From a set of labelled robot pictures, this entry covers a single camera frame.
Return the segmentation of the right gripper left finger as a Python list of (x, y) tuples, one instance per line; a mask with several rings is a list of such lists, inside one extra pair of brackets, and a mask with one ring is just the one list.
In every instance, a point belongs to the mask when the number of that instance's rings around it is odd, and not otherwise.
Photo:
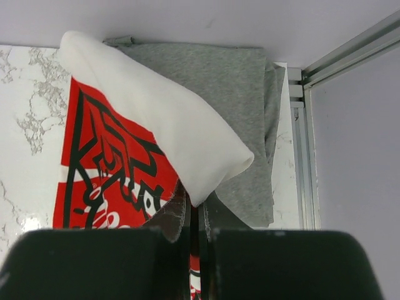
[(2, 299), (189, 299), (188, 194), (182, 184), (136, 229), (23, 234), (1, 268)]

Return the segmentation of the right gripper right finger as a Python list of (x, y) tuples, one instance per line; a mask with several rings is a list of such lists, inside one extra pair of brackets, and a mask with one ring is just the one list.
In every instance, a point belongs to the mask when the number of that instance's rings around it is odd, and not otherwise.
[(340, 231), (253, 229), (211, 194), (199, 208), (203, 299), (382, 299), (368, 256)]

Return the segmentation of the white coca-cola t shirt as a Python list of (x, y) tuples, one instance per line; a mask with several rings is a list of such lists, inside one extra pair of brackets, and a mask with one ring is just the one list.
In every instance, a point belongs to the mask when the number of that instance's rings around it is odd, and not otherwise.
[(66, 32), (71, 75), (52, 225), (181, 233), (184, 213), (254, 155), (200, 96), (87, 34)]

